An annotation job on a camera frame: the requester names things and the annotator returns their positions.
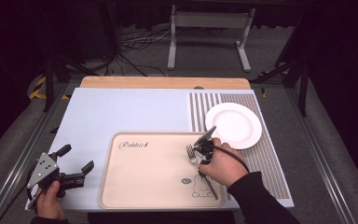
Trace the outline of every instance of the black sleeve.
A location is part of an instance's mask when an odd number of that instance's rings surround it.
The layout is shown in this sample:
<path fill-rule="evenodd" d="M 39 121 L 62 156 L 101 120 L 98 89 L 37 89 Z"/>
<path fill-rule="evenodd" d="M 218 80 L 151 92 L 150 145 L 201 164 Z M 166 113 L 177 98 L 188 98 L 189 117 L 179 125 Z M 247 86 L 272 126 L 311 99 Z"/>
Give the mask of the black sleeve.
<path fill-rule="evenodd" d="M 260 172 L 250 173 L 228 188 L 240 205 L 247 224 L 299 223 L 299 221 L 264 188 Z"/>
<path fill-rule="evenodd" d="M 44 217 L 34 217 L 31 224 L 69 224 L 67 219 L 58 220 Z"/>

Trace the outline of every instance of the gray striped pad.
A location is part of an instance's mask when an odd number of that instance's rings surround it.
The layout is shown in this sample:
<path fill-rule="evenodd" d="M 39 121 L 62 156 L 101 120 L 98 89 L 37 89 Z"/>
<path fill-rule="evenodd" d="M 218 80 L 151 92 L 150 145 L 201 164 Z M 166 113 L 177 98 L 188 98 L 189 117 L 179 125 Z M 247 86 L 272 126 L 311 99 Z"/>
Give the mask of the gray striped pad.
<path fill-rule="evenodd" d="M 276 199 L 291 199 L 275 148 L 272 145 L 254 93 L 190 92 L 188 104 L 192 131 L 206 132 L 204 123 L 206 114 L 213 106 L 222 103 L 244 105 L 260 119 L 263 130 L 260 140 L 254 146 L 240 150 L 240 153 L 245 157 L 251 172 L 262 172 L 264 186 L 272 196 Z"/>

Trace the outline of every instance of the printed logo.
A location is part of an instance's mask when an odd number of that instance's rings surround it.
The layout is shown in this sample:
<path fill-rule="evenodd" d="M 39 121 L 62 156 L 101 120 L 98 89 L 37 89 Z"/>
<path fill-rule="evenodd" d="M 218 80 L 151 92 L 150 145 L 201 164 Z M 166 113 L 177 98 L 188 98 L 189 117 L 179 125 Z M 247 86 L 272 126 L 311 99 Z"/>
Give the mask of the printed logo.
<path fill-rule="evenodd" d="M 182 179 L 182 184 L 190 184 L 190 183 L 191 183 L 191 179 L 189 179 L 189 178 Z"/>
<path fill-rule="evenodd" d="M 120 145 L 118 145 L 118 149 L 124 150 L 127 148 L 141 148 L 141 147 L 147 147 L 147 142 L 145 143 L 139 143 L 139 142 L 122 142 Z"/>

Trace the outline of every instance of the metal rail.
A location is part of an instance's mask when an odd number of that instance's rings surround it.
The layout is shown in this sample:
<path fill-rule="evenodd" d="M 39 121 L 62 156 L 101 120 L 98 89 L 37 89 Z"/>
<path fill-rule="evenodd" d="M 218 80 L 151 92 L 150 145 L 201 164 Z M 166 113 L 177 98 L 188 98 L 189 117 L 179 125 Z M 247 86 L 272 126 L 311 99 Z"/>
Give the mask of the metal rail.
<path fill-rule="evenodd" d="M 293 89 L 285 89 L 287 96 L 289 97 L 289 101 L 293 108 L 296 111 L 296 116 L 301 123 L 301 126 L 304 129 L 305 134 L 307 135 L 308 142 L 310 144 L 311 154 L 313 159 L 315 159 L 316 165 L 322 175 L 322 179 L 326 185 L 326 188 L 332 198 L 333 204 L 337 209 L 339 218 L 342 223 L 354 224 L 356 223 L 353 215 L 351 213 L 350 208 L 348 207 L 344 196 L 338 186 L 336 178 L 334 177 L 332 171 L 330 170 L 329 165 L 324 157 L 321 147 L 316 140 L 315 135 L 313 134 L 312 128 L 307 120 L 307 118 L 303 117 L 300 110 L 297 106 L 297 97 L 296 93 Z"/>
<path fill-rule="evenodd" d="M 56 90 L 56 94 L 54 97 L 56 99 L 60 99 L 60 97 L 64 94 L 66 87 L 68 86 L 67 83 L 59 83 L 58 88 Z M 49 119 L 51 118 L 51 115 L 54 112 L 54 109 L 57 107 L 57 104 L 59 101 L 54 101 L 54 103 L 51 105 L 51 108 L 48 112 L 45 112 L 42 114 L 40 120 L 37 122 L 36 128 L 34 129 L 34 132 L 32 133 L 30 139 L 28 140 L 28 143 L 26 144 L 24 150 L 20 154 L 20 157 L 18 158 L 16 164 L 14 165 L 13 169 L 10 171 L 8 178 L 3 185 L 3 187 L 0 190 L 0 216 L 2 212 L 5 210 L 7 203 L 10 200 L 11 195 L 13 194 L 13 191 L 19 184 L 19 181 L 25 172 L 25 169 L 28 165 L 28 162 L 30 161 L 32 155 L 34 154 L 34 149 L 36 145 L 38 144 L 40 137 L 45 130 L 46 125 L 48 124 Z"/>

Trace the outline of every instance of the fork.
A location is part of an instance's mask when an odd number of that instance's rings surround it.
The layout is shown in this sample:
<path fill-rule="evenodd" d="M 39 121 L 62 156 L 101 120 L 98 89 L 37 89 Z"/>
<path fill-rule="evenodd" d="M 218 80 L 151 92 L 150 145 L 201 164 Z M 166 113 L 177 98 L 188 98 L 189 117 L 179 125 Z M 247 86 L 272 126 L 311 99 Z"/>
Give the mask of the fork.
<path fill-rule="evenodd" d="M 187 149 L 187 156 L 190 159 L 191 163 L 193 163 L 197 168 L 199 168 L 199 174 L 201 178 L 205 181 L 206 185 L 208 186 L 209 191 L 212 193 L 215 200 L 218 199 L 216 192 L 214 191 L 211 182 L 206 178 L 206 175 L 200 172 L 200 167 L 198 165 L 198 160 L 196 154 L 194 153 L 194 148 L 191 145 L 186 147 Z"/>
<path fill-rule="evenodd" d="M 193 163 L 196 167 L 199 167 L 196 154 L 194 153 L 194 148 L 191 145 L 188 145 L 186 149 L 187 149 L 187 156 L 190 159 L 191 163 Z"/>

